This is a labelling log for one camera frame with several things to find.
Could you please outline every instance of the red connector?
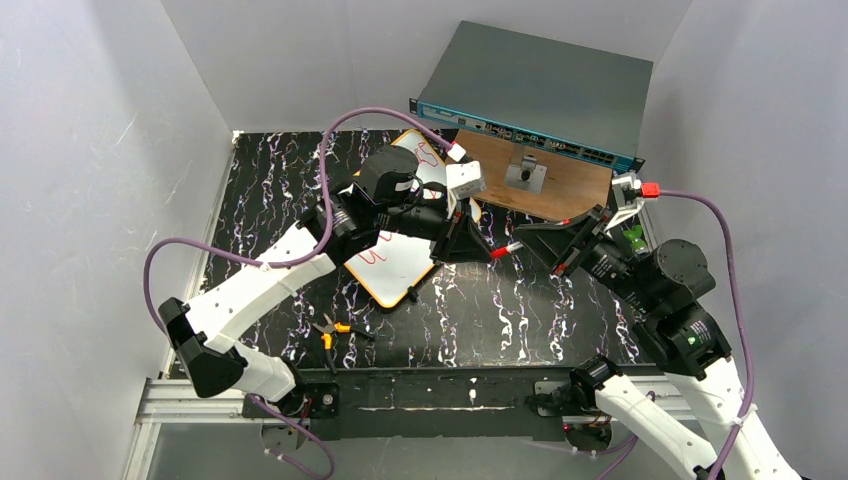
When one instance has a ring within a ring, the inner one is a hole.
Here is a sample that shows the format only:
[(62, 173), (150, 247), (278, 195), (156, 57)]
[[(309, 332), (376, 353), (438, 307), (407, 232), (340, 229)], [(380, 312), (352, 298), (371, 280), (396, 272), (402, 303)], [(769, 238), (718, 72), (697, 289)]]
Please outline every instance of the red connector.
[(643, 183), (642, 184), (642, 196), (644, 198), (657, 198), (660, 196), (660, 184), (659, 183)]

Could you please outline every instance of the pliers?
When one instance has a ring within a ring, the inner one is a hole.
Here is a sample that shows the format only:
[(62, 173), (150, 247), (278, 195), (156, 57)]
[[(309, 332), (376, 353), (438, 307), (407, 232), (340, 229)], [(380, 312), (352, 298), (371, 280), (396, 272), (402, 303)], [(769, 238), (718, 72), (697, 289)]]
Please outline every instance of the pliers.
[(326, 313), (324, 314), (324, 320), (327, 321), (326, 324), (319, 325), (317, 323), (313, 323), (312, 326), (315, 327), (315, 330), (321, 332), (321, 340), (324, 341), (324, 355), (327, 357), (327, 366), (330, 368), (330, 371), (333, 372), (333, 375), (335, 375), (338, 371), (336, 370), (336, 365), (333, 363), (333, 334), (355, 333), (371, 341), (374, 341), (374, 335), (357, 327), (342, 325), (340, 322), (333, 323), (333, 320)]

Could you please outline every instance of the wooden board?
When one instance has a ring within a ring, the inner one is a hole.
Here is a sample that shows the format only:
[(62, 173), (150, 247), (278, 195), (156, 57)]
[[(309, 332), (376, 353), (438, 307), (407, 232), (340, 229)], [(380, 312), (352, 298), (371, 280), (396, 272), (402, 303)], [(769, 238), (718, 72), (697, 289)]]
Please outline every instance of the wooden board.
[(604, 205), (612, 170), (543, 150), (525, 147), (525, 155), (548, 167), (541, 194), (504, 185), (514, 143), (460, 130), (456, 142), (479, 160), (486, 179), (485, 192), (474, 198), (547, 220), (572, 218), (597, 204)]
[[(445, 183), (445, 163), (420, 132), (407, 130), (392, 145), (415, 154), (418, 159), (416, 174), (422, 182)], [(439, 198), (442, 194), (425, 190), (424, 195), (426, 198)], [(481, 215), (480, 206), (472, 200), (472, 218), (479, 222)], [(433, 266), (429, 240), (392, 232), (381, 232), (377, 245), (345, 263), (350, 273), (383, 308), (397, 305), (406, 296), (407, 288), (421, 281)]]

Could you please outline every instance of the black marble table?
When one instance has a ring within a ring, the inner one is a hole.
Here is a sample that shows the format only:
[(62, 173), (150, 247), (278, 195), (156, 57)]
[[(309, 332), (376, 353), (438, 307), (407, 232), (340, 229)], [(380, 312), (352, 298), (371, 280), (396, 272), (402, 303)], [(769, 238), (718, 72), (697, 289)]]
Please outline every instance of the black marble table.
[[(400, 131), (346, 131), (328, 154), (330, 181), (360, 168), (365, 158)], [(449, 138), (454, 131), (441, 133)], [(243, 135), (236, 148), (214, 236), (214, 245), (256, 257), (294, 223), (318, 193), (317, 146), (321, 134)], [(511, 239), (516, 225), (539, 221), (482, 205), (480, 221), (494, 246)], [(241, 268), (210, 259), (203, 288)], [(367, 328), (376, 341), (342, 335), (338, 368), (566, 365), (595, 353), (619, 363), (646, 361), (628, 325), (633, 311), (585, 273), (550, 277), (525, 250), (489, 265), (443, 266), (427, 277), (417, 304), (404, 299), (382, 310), (344, 268), (304, 287), (248, 330), (243, 341), (283, 356), (300, 368), (324, 368), (320, 334), (310, 322), (328, 313)]]

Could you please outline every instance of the orange-handled pliers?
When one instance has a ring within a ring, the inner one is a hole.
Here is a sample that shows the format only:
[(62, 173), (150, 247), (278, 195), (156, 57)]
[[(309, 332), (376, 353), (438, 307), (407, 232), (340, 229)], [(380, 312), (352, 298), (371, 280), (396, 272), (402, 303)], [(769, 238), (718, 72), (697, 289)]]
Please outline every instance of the orange-handled pliers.
[(313, 323), (312, 326), (315, 327), (315, 330), (321, 332), (321, 340), (324, 341), (324, 355), (327, 357), (327, 366), (330, 368), (330, 371), (335, 374), (337, 373), (337, 370), (336, 365), (333, 363), (333, 334), (355, 333), (372, 341), (374, 340), (374, 335), (350, 325), (343, 325), (340, 322), (333, 323), (333, 320), (326, 313), (324, 314), (324, 320), (327, 321), (326, 324), (319, 325), (317, 323)]

